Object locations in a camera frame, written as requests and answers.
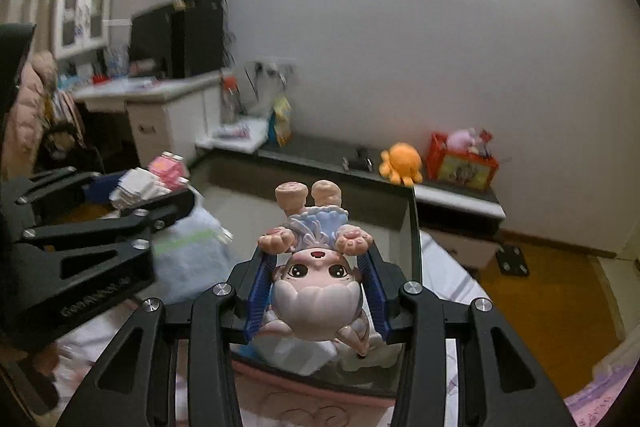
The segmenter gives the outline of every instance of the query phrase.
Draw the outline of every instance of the pink puffer jacket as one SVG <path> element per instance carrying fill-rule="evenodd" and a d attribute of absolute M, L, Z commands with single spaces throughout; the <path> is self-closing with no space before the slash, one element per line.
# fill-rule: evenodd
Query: pink puffer jacket
<path fill-rule="evenodd" d="M 56 63 L 49 52 L 36 54 L 31 63 L 22 68 L 18 97 L 9 111 L 4 131 L 3 180 L 30 176 L 33 172 L 42 139 L 45 82 L 55 76 L 55 69 Z"/>

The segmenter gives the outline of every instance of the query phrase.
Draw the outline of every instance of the white desk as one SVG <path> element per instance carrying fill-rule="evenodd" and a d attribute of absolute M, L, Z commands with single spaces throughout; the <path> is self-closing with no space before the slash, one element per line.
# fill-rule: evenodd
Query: white desk
<path fill-rule="evenodd" d="M 184 80 L 119 79 L 73 92 L 90 112 L 126 113 L 140 165 L 171 151 L 187 161 L 195 143 L 220 126 L 220 82 L 225 71 Z"/>

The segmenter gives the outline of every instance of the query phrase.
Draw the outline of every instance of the doll's ear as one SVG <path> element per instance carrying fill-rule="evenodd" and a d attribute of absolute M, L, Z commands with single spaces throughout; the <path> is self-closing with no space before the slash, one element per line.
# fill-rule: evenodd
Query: doll's ear
<path fill-rule="evenodd" d="M 286 264 L 281 264 L 280 266 L 276 266 L 275 270 L 273 270 L 273 272 L 271 273 L 271 280 L 275 282 L 278 279 L 282 279 L 282 276 L 284 275 L 284 272 L 286 269 L 287 269 Z"/>

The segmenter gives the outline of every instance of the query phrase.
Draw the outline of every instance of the doll's eye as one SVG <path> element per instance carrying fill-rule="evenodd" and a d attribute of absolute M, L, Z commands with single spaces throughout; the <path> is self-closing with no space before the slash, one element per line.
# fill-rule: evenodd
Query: doll's eye
<path fill-rule="evenodd" d="M 335 277 L 336 279 L 340 279 L 340 277 L 344 277 L 347 275 L 347 270 L 344 269 L 344 266 L 341 264 L 334 264 L 329 267 L 329 275 L 331 277 Z"/>
<path fill-rule="evenodd" d="M 291 268 L 289 268 L 289 275 L 292 277 L 304 277 L 309 269 L 303 264 L 294 264 Z"/>

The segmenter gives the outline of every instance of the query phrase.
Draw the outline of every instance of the doll's face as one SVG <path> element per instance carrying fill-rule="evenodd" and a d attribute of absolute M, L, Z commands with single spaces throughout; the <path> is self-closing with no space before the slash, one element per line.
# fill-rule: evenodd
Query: doll's face
<path fill-rule="evenodd" d="M 308 248 L 291 255 L 286 265 L 278 266 L 274 279 L 287 281 L 300 291 L 309 286 L 348 285 L 355 280 L 359 282 L 359 275 L 342 254 L 326 248 Z"/>

